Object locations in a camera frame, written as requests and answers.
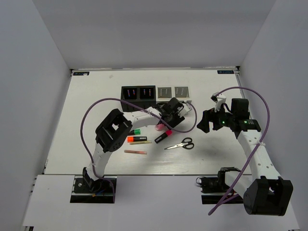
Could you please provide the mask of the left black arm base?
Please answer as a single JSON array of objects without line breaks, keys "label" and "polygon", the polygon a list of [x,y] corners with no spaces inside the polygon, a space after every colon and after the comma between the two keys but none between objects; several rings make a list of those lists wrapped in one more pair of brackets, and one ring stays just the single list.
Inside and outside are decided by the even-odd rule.
[{"label": "left black arm base", "polygon": [[117,178],[93,180],[83,168],[82,177],[75,177],[70,203],[113,204],[116,196]]}]

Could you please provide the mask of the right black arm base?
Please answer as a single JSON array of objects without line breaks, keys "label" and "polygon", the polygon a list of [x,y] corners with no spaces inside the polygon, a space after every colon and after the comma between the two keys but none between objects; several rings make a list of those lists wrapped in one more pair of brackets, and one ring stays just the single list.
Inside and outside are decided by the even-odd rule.
[{"label": "right black arm base", "polygon": [[197,186],[201,188],[201,199],[203,205],[216,204],[224,193],[227,192],[229,186],[225,183],[225,175],[227,172],[240,172],[235,167],[222,167],[216,176],[200,176],[195,180]]}]

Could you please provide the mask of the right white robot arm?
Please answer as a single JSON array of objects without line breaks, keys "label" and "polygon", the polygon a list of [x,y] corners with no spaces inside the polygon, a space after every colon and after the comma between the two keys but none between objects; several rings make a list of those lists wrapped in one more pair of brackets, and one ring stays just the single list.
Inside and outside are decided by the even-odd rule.
[{"label": "right white robot arm", "polygon": [[205,133],[223,127],[230,128],[248,160],[251,176],[241,176],[237,183],[230,175],[217,180],[218,188],[239,194],[247,214],[284,216],[293,192],[290,180],[284,180],[275,169],[265,145],[261,142],[261,128],[258,122],[250,119],[247,99],[233,98],[231,108],[226,105],[222,94],[214,96],[215,107],[203,112],[197,128]]}]

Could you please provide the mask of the pink cap black highlighter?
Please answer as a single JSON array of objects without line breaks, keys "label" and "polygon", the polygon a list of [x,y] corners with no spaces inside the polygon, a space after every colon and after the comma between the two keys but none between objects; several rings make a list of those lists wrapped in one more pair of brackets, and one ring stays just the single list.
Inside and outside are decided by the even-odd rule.
[{"label": "pink cap black highlighter", "polygon": [[172,130],[167,130],[166,132],[162,133],[159,137],[157,137],[154,142],[156,144],[160,143],[162,140],[164,140],[165,138],[167,138],[168,136],[170,136],[172,134]]}]

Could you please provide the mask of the yellow translucent pen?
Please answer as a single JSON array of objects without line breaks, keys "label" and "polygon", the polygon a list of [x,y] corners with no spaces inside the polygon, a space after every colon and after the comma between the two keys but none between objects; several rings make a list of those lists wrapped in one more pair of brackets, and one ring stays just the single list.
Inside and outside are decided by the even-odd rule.
[{"label": "yellow translucent pen", "polygon": [[130,145],[138,145],[138,144],[151,144],[152,141],[133,141],[133,142],[130,142],[129,144]]}]

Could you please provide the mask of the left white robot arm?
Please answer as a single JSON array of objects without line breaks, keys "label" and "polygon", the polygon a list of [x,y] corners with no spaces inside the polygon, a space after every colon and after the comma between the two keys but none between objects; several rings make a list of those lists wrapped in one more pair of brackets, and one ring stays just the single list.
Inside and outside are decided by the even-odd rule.
[{"label": "left white robot arm", "polygon": [[191,111],[191,107],[188,103],[181,103],[176,98],[171,98],[167,103],[159,103],[153,107],[134,112],[123,113],[119,109],[114,109],[95,130],[94,153],[90,152],[83,137],[83,126],[86,120],[86,116],[84,116],[80,126],[80,136],[90,155],[90,164],[82,171],[85,186],[93,193],[103,185],[113,187],[110,180],[103,178],[104,171],[111,154],[121,148],[130,131],[158,124],[167,128],[175,128],[185,119],[184,116],[189,111]]}]

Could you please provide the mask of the orange cap black highlighter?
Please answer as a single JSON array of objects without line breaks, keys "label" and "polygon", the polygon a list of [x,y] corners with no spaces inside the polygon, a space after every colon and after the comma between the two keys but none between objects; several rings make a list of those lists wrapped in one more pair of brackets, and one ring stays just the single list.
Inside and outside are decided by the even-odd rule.
[{"label": "orange cap black highlighter", "polygon": [[147,141],[146,136],[128,136],[127,142],[139,142],[139,141]]}]

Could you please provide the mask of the green cap black highlighter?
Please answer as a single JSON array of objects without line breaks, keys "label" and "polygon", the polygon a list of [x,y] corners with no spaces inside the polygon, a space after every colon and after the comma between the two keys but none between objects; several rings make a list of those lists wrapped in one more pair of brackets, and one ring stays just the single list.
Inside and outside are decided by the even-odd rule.
[{"label": "green cap black highlighter", "polygon": [[140,135],[140,134],[141,134],[141,130],[140,129],[134,129],[134,130],[131,130],[128,133],[129,136]]}]

